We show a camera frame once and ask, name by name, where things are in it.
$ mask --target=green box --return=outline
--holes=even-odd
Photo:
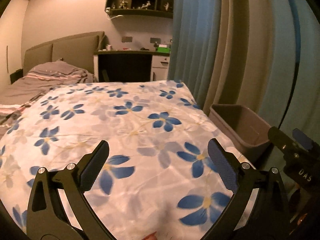
[[[162,53],[170,53],[170,48],[161,48],[161,47],[158,47],[158,48],[157,48],[157,51],[158,51],[158,52],[162,52]]]

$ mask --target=gray headboard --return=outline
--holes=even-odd
[[[60,58],[70,65],[93,70],[93,53],[108,43],[104,32],[91,32],[48,41],[28,49],[23,63],[23,75],[36,65],[54,62]]]

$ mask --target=pink stripe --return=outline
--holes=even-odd
[[[56,77],[44,77],[44,76],[40,76],[40,75],[37,75],[37,74],[33,74],[33,73],[30,73],[27,75],[27,77],[29,78],[35,78],[35,79],[39,79],[39,80],[67,80],[67,79],[71,79],[71,78],[81,78],[82,76],[81,75],[68,75],[67,77],[59,77],[59,78],[56,78]]]
[[[17,111],[17,109],[0,109],[0,113],[3,113],[3,114],[12,114],[13,112]]]

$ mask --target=floral bedsheet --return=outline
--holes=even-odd
[[[183,83],[65,85],[27,109],[1,139],[0,198],[25,230],[37,170],[77,163],[106,140],[110,156],[85,197],[109,231],[121,240],[153,232],[158,240],[197,240],[232,196],[208,157],[211,138],[247,161]],[[71,223],[80,228],[60,195]]]

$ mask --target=storage bin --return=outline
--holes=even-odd
[[[241,105],[212,105],[210,120],[228,136],[251,163],[266,150],[271,126],[254,111]]]

